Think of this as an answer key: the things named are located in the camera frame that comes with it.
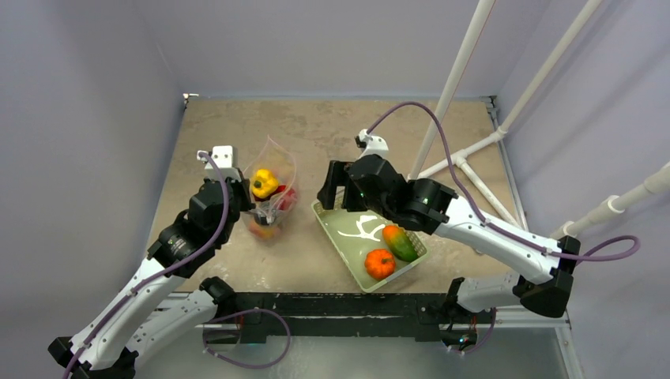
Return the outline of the green plastic basket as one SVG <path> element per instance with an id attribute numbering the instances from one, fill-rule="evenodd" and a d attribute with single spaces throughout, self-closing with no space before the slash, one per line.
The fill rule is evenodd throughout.
<path id="1" fill-rule="evenodd" d="M 311 203 L 311 209 L 326 236 L 340 255 L 352 277 L 365 293 L 372 293 L 410 271 L 429 255 L 427 247 L 417 233 L 408 231 L 406 235 L 418 253 L 412 262 L 397 261 L 394 273 L 383 280 L 367 274 L 364 261 L 369 252 L 386 248 L 382 229 L 390 221 L 370 212 L 347 212 L 341 208 L 327 210 L 319 201 Z"/>

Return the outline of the red tomato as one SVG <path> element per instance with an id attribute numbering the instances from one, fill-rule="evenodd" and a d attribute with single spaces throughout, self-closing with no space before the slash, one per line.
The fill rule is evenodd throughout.
<path id="1" fill-rule="evenodd" d="M 290 210 L 294 204 L 297 201 L 297 192 L 295 188 L 293 187 L 288 187 L 288 186 L 280 186 L 279 187 L 281 197 L 277 201 L 277 208 L 281 211 L 288 211 Z"/>

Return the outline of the yellow bell pepper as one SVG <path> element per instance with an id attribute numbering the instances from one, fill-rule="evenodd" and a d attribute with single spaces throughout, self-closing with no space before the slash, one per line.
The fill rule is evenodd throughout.
<path id="1" fill-rule="evenodd" d="M 274 195 L 280 187 L 279 180 L 268 169 L 258 169 L 251 179 L 250 189 L 257 201 L 263 201 Z"/>

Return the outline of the peach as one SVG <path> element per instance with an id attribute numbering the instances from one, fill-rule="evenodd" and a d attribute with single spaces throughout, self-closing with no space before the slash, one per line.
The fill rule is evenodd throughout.
<path id="1" fill-rule="evenodd" d="M 251 220 L 247 225 L 247 230 L 257 239 L 261 241 L 269 241 L 277 237 L 280 233 L 280 228 L 274 225 L 260 225 L 254 220 Z"/>

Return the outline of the green orange mango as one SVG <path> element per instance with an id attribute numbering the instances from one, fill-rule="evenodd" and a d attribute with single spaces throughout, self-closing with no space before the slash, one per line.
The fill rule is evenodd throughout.
<path id="1" fill-rule="evenodd" d="M 396 225 L 387 225 L 382 229 L 382 237 L 390 252 L 399 260 L 413 262 L 419 254 L 405 230 Z"/>

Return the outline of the clear pink zip bag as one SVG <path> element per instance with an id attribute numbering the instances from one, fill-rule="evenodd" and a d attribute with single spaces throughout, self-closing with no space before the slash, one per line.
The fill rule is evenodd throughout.
<path id="1" fill-rule="evenodd" d="M 249 193 L 254 204 L 244 213 L 243 221 L 256 239 L 270 242 L 282 232 L 299 200 L 295 159 L 268 137 L 243 174 L 250 180 Z"/>

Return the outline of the small orange pumpkin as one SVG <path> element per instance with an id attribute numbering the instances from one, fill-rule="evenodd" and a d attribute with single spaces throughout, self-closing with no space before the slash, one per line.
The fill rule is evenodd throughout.
<path id="1" fill-rule="evenodd" d="M 389 250 L 372 250 L 366 255 L 364 267 L 373 279 L 384 280 L 396 270 L 395 257 Z"/>

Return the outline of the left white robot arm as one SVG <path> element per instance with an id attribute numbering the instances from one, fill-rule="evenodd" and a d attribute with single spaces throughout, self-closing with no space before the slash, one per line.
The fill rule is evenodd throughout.
<path id="1" fill-rule="evenodd" d="M 105 310 L 74 336 L 48 347 L 65 378 L 132 378 L 147 339 L 139 329 L 153 310 L 228 242 L 241 212 L 254 206 L 247 179 L 206 179 Z"/>

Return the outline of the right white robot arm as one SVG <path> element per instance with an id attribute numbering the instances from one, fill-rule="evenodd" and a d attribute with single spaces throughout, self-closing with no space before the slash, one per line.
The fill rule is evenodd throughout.
<path id="1" fill-rule="evenodd" d="M 459 242 L 511 268 L 504 276 L 453 280 L 443 301 L 449 319 L 463 321 L 472 313 L 512 305 L 544 317 L 564 315 L 581 247 L 575 238 L 535 236 L 478 213 L 453 189 L 429 178 L 407 181 L 378 155 L 331 161 L 317 194 L 324 209 L 337 206 L 340 188 L 342 209 L 372 211 L 407 231 Z"/>

